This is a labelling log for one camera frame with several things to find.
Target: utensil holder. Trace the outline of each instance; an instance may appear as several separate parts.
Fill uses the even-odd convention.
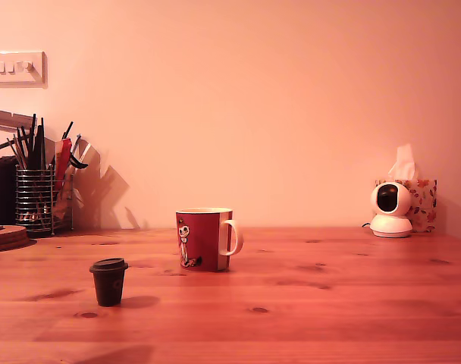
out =
[[[56,190],[60,182],[64,186]],[[73,230],[73,182],[72,174],[65,181],[56,180],[51,165],[45,170],[17,168],[16,224],[33,234],[50,232],[53,236],[61,228]]]

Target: reusable coffee cup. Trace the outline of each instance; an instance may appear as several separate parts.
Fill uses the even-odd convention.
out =
[[[244,238],[232,210],[199,208],[177,211],[180,264],[191,271],[221,271],[229,267],[230,256],[243,248]],[[236,237],[231,247],[232,231]]]
[[[97,303],[109,307],[121,302],[124,271],[128,264],[123,258],[110,258],[95,262],[89,271],[93,273]]]

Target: cartoon character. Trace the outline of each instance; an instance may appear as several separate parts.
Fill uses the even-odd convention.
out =
[[[195,267],[202,263],[202,257],[196,259],[188,259],[187,252],[187,237],[190,234],[190,229],[185,225],[183,219],[178,221],[178,235],[180,235],[180,263],[183,267]]]

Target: pink wall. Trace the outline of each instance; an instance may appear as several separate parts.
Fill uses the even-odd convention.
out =
[[[460,0],[0,0],[0,51],[31,49],[47,87],[0,88],[0,109],[44,116],[49,137],[75,121],[98,152],[86,195],[117,176],[88,199],[104,228],[189,206],[358,225],[411,143],[461,236]]]

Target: security camera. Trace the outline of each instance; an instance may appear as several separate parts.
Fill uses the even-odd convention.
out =
[[[378,237],[407,237],[412,230],[411,221],[405,216],[411,206],[407,188],[396,182],[379,184],[370,198],[377,214],[370,228]]]

